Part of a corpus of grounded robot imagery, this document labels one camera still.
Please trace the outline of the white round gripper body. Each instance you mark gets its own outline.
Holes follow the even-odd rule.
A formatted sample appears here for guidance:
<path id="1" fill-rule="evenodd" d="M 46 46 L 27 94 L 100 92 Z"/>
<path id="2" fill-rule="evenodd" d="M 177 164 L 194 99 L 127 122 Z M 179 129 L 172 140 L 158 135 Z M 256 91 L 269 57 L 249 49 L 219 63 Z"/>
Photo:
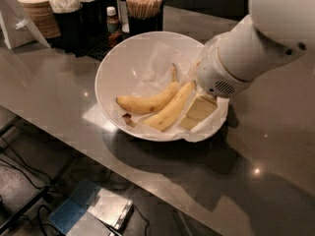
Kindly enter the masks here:
<path id="1" fill-rule="evenodd" d="M 196 81 L 207 93 L 231 97 L 248 89 L 251 82 L 237 79 L 224 66 L 219 53 L 220 41 L 214 37 L 204 45 L 197 58 Z"/>

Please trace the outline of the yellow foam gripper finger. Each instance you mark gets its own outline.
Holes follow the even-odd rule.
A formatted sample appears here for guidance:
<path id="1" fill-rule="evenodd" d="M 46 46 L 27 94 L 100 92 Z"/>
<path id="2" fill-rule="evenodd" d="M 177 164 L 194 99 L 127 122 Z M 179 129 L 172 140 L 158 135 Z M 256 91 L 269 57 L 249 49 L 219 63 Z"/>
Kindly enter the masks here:
<path id="1" fill-rule="evenodd" d="M 217 101 L 207 94 L 196 94 L 187 111 L 179 121 L 179 126 L 192 130 L 217 109 Z"/>

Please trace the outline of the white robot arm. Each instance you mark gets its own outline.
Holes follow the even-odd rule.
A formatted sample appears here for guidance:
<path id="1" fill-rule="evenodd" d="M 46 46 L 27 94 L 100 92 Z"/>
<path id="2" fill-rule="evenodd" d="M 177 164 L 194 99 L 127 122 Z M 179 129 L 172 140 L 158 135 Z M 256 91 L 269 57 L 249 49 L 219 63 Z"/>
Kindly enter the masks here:
<path id="1" fill-rule="evenodd" d="M 315 48 L 315 0 L 249 0 L 249 14 L 209 40 L 190 73 L 204 91 L 179 121 L 194 129 L 215 110 L 210 96 L 231 97 L 260 75 Z"/>

